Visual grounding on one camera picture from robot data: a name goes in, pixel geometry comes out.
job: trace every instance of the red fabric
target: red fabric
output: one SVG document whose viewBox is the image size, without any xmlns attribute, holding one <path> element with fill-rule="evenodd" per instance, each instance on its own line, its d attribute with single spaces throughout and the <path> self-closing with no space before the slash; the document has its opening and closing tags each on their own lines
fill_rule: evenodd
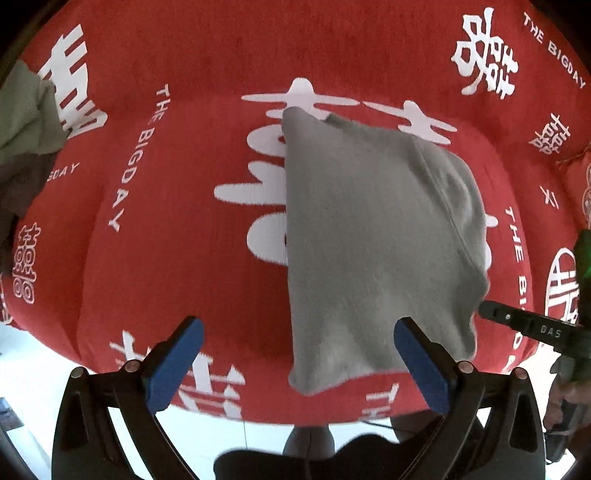
<svg viewBox="0 0 591 480">
<path fill-rule="evenodd" d="M 486 7 L 494 7 L 491 35 L 513 49 L 519 65 L 509 74 L 515 91 L 503 99 L 487 91 L 485 79 L 476 93 L 463 95 L 478 69 L 463 77 L 450 61 L 457 42 L 468 40 L 463 15 L 483 17 Z M 524 12 L 535 31 L 524 25 Z M 142 358 L 193 314 L 204 321 L 206 341 L 178 405 L 297 424 L 425 407 L 408 375 L 362 378 L 310 398 L 288 385 L 287 269 L 255 256 L 248 243 L 259 241 L 248 232 L 265 215 L 277 214 L 267 217 L 265 228 L 278 235 L 284 206 L 269 191 L 275 192 L 281 172 L 272 166 L 281 167 L 283 159 L 257 151 L 252 132 L 278 124 L 268 111 L 285 103 L 242 97 L 287 92 L 296 78 L 308 79 L 318 95 L 360 102 L 316 105 L 348 118 L 413 126 L 363 103 L 404 105 L 407 111 L 411 100 L 455 127 L 433 131 L 470 166 L 491 216 L 488 298 L 545 312 L 553 261 L 577 234 L 575 207 L 552 165 L 590 140 L 585 112 L 591 86 L 580 87 L 578 76 L 587 80 L 588 73 L 525 0 L 394 6 L 361 0 L 71 0 L 25 53 L 31 68 L 40 69 L 57 40 L 79 24 L 83 37 L 69 52 L 84 41 L 87 53 L 69 70 L 86 65 L 87 97 L 108 120 L 67 143 L 19 227 L 41 229 L 34 245 L 21 245 L 35 249 L 34 300 L 16 296 L 11 279 L 4 280 L 19 325 L 57 352 L 95 371 L 112 371 L 126 359 Z M 564 67 L 549 51 L 549 41 L 579 72 L 576 82 L 568 62 Z M 162 108 L 161 118 L 153 117 Z M 528 143 L 551 113 L 570 128 L 554 156 Z M 141 158 L 134 156 L 146 142 Z M 256 169 L 249 171 L 254 161 L 264 163 L 268 177 L 259 180 L 266 189 L 241 187 L 248 201 L 220 200 L 219 186 L 258 182 Z M 546 202 L 540 187 L 553 193 L 559 208 L 552 196 Z M 116 218 L 118 232 L 109 224 Z M 283 241 L 281 235 L 274 239 L 275 246 Z M 568 255 L 558 263 L 568 278 Z M 476 317 L 475 328 L 479 369 L 506 371 L 535 351 L 535 342 L 487 320 Z"/>
</svg>

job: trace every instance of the hand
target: hand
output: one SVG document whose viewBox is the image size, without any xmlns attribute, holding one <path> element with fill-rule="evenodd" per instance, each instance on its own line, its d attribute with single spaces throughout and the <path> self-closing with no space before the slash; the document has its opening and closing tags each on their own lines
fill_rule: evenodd
<svg viewBox="0 0 591 480">
<path fill-rule="evenodd" d="M 572 404 L 587 404 L 591 406 L 591 381 L 562 383 L 558 377 L 554 379 L 548 396 L 548 407 L 544 416 L 544 428 L 552 429 L 563 420 L 561 404 L 566 400 Z M 585 428 L 591 424 L 591 408 L 588 409 L 578 429 Z"/>
</svg>

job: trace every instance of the gray cloth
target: gray cloth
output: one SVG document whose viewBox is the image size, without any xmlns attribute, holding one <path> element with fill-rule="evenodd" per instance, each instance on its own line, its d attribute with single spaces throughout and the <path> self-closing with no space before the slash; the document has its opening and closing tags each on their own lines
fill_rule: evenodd
<svg viewBox="0 0 591 480">
<path fill-rule="evenodd" d="M 0 88 L 0 271 L 12 270 L 14 228 L 66 143 L 55 86 L 19 60 Z"/>
<path fill-rule="evenodd" d="M 468 166 L 413 135 L 300 108 L 285 110 L 283 133 L 292 387 L 406 372 L 393 340 L 404 316 L 454 359 L 473 357 L 489 284 Z"/>
</svg>

